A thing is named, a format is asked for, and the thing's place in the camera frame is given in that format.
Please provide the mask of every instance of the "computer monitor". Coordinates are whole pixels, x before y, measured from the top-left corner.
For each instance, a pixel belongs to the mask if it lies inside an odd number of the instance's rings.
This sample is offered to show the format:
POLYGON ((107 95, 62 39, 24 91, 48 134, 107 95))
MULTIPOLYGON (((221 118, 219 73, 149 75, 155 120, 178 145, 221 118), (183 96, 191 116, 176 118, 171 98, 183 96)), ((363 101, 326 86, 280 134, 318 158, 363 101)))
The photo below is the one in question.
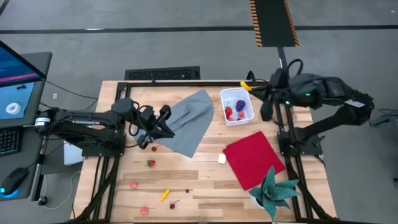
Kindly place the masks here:
POLYGON ((0 41, 0 87, 45 80, 31 63, 0 41))

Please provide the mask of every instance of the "black keyboard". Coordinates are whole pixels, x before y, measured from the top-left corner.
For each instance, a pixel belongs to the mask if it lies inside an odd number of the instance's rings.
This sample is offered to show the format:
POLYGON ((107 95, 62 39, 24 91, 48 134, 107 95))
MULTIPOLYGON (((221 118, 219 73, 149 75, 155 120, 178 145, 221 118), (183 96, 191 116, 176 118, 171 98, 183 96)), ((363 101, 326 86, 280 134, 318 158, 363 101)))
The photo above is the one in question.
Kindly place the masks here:
POLYGON ((0 129, 0 156, 21 150, 22 128, 0 129))
POLYGON ((199 80, 199 67, 126 70, 125 80, 199 80))

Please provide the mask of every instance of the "white plastic basket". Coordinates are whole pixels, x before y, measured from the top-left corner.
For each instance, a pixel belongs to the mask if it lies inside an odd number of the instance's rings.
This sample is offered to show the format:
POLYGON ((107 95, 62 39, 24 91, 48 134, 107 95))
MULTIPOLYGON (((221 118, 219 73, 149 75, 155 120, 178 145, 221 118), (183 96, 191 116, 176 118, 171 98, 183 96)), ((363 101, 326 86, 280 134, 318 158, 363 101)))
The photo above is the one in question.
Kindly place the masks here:
POLYGON ((254 112, 250 102, 249 93, 243 87, 222 90, 220 95, 221 104, 223 105, 224 120, 227 126, 247 124, 254 118, 254 112), (244 118, 240 121, 237 121, 239 118, 239 112, 236 110, 236 102, 238 102, 238 100, 243 100, 246 103, 243 108, 244 118), (234 118, 234 121, 228 121, 226 119, 225 108, 227 106, 229 106, 233 111, 231 116, 234 118))

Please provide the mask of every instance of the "wooden tabletop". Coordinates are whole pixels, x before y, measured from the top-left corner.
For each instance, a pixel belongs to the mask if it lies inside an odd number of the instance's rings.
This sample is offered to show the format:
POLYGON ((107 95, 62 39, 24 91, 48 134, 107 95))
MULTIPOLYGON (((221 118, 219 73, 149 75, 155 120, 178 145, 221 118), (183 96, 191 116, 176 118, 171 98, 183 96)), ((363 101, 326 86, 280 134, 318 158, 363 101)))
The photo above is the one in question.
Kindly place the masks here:
MULTIPOLYGON (((114 81, 103 82, 97 111, 107 111, 111 108, 117 84, 114 81)), ((249 192, 242 189, 228 163, 219 164, 217 160, 218 154, 226 145, 262 131, 279 159, 284 163, 277 143, 278 127, 273 122, 261 121, 259 114, 261 101, 252 96, 254 119, 246 125, 226 126, 220 91, 227 88, 230 87, 132 88, 130 97, 142 105, 153 106, 156 113, 164 104, 173 106, 191 94, 205 89, 213 100, 214 117, 192 159, 158 144, 150 144, 145 150, 138 147, 126 149, 119 165, 112 222, 271 221, 265 210, 251 203, 249 192), (152 146, 157 147, 156 152, 152 152, 152 146), (147 159, 155 160, 155 167, 146 167, 147 159), (132 181, 137 182, 136 189, 130 188, 129 184, 132 181), (163 202, 159 202, 166 189, 170 189, 169 196, 163 202), (175 204, 175 209, 169 209, 169 205, 177 200, 180 201, 175 204), (140 214, 140 208, 143 206, 149 208, 147 215, 140 214)), ((294 108, 294 120, 297 127, 308 126, 312 123, 311 113, 306 108, 294 108)), ((129 135, 127 135, 127 144, 134 144, 133 138, 129 135)), ((302 156, 302 160, 309 191, 327 213, 335 216, 323 164, 313 156, 302 156)), ((80 214, 90 202, 96 163, 95 157, 86 159, 83 163, 74 203, 76 215, 80 214)), ((275 178, 277 182, 287 180, 286 170, 277 174, 275 178)), ((299 196, 298 199, 301 214, 304 217, 303 198, 299 196)), ((292 200, 287 201, 292 208, 292 200)), ((293 208, 289 210, 278 207, 274 221, 294 220, 293 208)))

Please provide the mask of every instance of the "red napkin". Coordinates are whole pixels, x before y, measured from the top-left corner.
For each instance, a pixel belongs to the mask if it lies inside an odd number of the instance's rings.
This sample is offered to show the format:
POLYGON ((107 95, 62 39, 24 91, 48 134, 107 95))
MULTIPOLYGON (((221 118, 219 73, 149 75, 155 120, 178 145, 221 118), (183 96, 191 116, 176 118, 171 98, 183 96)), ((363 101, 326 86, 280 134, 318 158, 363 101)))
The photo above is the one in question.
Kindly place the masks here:
POLYGON ((228 145, 224 154, 243 190, 260 184, 271 166, 275 174, 285 169, 261 131, 228 145))

